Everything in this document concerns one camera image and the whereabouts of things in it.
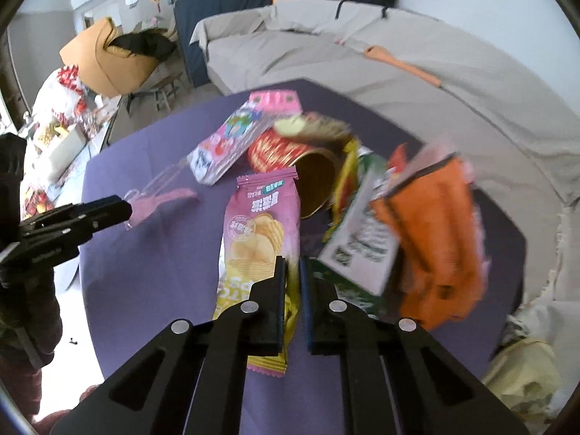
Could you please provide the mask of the yellow trash bag bin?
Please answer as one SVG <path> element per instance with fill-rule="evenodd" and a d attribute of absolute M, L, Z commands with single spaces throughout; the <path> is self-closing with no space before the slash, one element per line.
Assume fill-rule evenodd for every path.
<path fill-rule="evenodd" d="M 483 382 L 530 433 L 545 433 L 579 383 L 579 303 L 540 302 L 510 315 Z"/>

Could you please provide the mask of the grey covered sofa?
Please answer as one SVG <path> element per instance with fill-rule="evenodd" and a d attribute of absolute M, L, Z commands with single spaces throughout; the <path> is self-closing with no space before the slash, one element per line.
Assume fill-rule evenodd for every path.
<path fill-rule="evenodd" d="M 311 80 L 449 138 L 527 240 L 527 295 L 578 299 L 579 118 L 515 59 L 427 16 L 324 0 L 207 17 L 190 40 L 220 90 Z"/>

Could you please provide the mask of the green white milk carton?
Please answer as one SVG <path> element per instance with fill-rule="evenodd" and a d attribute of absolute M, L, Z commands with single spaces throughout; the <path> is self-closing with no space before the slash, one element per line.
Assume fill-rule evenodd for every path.
<path fill-rule="evenodd" d="M 319 256 L 312 274 L 333 284 L 337 296 L 370 317 L 386 315 L 384 293 L 399 252 L 399 241 L 377 219 L 370 203 L 388 183 L 386 161 L 367 147 L 357 152 L 359 186 L 340 223 Z"/>

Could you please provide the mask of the purple tablecloth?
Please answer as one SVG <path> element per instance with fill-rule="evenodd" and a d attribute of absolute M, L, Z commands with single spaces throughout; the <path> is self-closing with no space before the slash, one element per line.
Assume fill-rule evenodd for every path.
<path fill-rule="evenodd" d="M 174 113 L 107 147 L 88 162 L 84 201 L 147 185 L 214 133 L 248 98 L 219 97 Z M 135 228 L 116 226 L 94 235 L 80 251 L 80 284 L 95 354 L 104 376 L 113 374 L 170 322 L 200 324 L 215 308 L 218 255 L 227 202 L 238 177 L 250 168 L 236 163 L 212 187 L 190 170 L 176 178 L 193 199 L 162 204 Z M 462 321 L 435 330 L 435 339 L 474 375 L 483 376 L 507 315 L 521 299 L 526 241 L 509 217 L 483 192 L 474 194 L 492 259 L 488 290 Z M 339 361 L 312 356 L 306 332 L 290 345 L 283 377 L 249 372 L 241 430 L 245 434 L 340 434 L 344 417 Z"/>

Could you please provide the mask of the orange plastic bag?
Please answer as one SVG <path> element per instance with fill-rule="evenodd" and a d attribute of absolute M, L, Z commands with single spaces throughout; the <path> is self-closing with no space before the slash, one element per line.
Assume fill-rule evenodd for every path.
<path fill-rule="evenodd" d="M 399 315 L 427 330 L 464 319 L 483 298 L 490 271 L 472 165 L 437 141 L 412 159 L 398 145 L 387 170 L 386 190 L 370 205 L 404 252 Z"/>

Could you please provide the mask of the orange back scratcher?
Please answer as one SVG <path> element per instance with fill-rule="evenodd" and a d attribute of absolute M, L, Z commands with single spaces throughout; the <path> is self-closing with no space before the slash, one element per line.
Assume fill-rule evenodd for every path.
<path fill-rule="evenodd" d="M 391 67 L 402 70 L 410 75 L 416 76 L 417 78 L 423 80 L 424 82 L 429 83 L 433 87 L 437 88 L 442 87 L 442 81 L 439 78 L 411 64 L 408 64 L 406 62 L 397 59 L 386 48 L 380 45 L 371 45 L 367 47 L 363 51 L 363 55 L 368 59 L 384 63 Z"/>

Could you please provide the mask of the colourful snack box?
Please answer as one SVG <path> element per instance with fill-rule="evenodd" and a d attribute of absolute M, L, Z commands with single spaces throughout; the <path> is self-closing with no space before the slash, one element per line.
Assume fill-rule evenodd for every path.
<path fill-rule="evenodd" d="M 214 185 L 273 124 L 274 116 L 246 102 L 187 156 L 199 184 Z"/>

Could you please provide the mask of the pink toy cash register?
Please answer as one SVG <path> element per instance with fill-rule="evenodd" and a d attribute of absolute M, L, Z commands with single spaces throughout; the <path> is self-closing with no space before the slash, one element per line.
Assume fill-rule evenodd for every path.
<path fill-rule="evenodd" d="M 248 101 L 264 113 L 297 115 L 303 112 L 295 90 L 259 90 L 249 95 Z"/>

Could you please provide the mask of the purple potato chip bag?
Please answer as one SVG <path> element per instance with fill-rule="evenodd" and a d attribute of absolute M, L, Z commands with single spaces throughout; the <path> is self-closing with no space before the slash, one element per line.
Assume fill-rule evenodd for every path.
<path fill-rule="evenodd" d="M 274 275 L 279 256 L 288 266 L 284 285 L 284 344 L 278 356 L 251 356 L 248 369 L 282 377 L 300 309 L 301 201 L 293 167 L 242 176 L 227 203 L 213 318 L 250 297 L 254 283 Z"/>

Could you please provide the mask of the yellow snack bag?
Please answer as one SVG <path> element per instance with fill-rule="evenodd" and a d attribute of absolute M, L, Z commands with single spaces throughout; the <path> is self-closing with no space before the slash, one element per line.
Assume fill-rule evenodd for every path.
<path fill-rule="evenodd" d="M 352 196 L 358 191 L 359 179 L 359 148 L 360 140 L 353 137 L 343 148 L 344 162 L 337 175 L 332 194 L 330 197 L 331 222 L 324 235 L 323 242 L 327 243 L 340 225 L 347 211 Z"/>

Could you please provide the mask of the red gold paper cup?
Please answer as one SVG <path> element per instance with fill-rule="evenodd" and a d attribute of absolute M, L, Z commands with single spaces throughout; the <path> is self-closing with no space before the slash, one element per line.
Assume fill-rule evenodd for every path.
<path fill-rule="evenodd" d="M 301 215 L 308 218 L 329 201 L 352 138 L 348 123 L 319 112 L 285 116 L 251 144 L 248 160 L 257 173 L 295 168 Z"/>

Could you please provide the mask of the orange beanbag chair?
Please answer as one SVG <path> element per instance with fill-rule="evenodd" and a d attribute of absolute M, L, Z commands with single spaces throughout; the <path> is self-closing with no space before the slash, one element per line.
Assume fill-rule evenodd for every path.
<path fill-rule="evenodd" d="M 64 45 L 65 66 L 79 69 L 80 81 L 97 94 L 112 98 L 138 91 L 177 45 L 154 29 L 122 34 L 106 17 Z"/>

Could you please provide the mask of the dark blue cabinet cover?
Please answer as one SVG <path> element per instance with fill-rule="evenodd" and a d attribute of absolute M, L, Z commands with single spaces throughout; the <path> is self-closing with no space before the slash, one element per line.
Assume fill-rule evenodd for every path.
<path fill-rule="evenodd" d="M 272 0 L 177 0 L 174 7 L 185 69 L 194 87 L 210 82 L 207 50 L 211 40 L 248 33 L 260 25 L 262 7 Z"/>

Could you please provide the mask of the pink transparent wrapper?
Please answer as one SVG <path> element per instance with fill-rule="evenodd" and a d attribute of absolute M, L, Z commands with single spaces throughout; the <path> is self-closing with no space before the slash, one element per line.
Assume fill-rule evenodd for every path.
<path fill-rule="evenodd" d="M 125 194 L 124 201 L 127 201 L 132 208 L 131 217 L 125 222 L 127 230 L 142 224 L 163 203 L 196 198 L 196 193 L 191 188 L 174 186 L 177 177 L 188 166 L 188 160 L 184 157 L 178 163 L 165 168 L 142 190 L 134 188 Z"/>

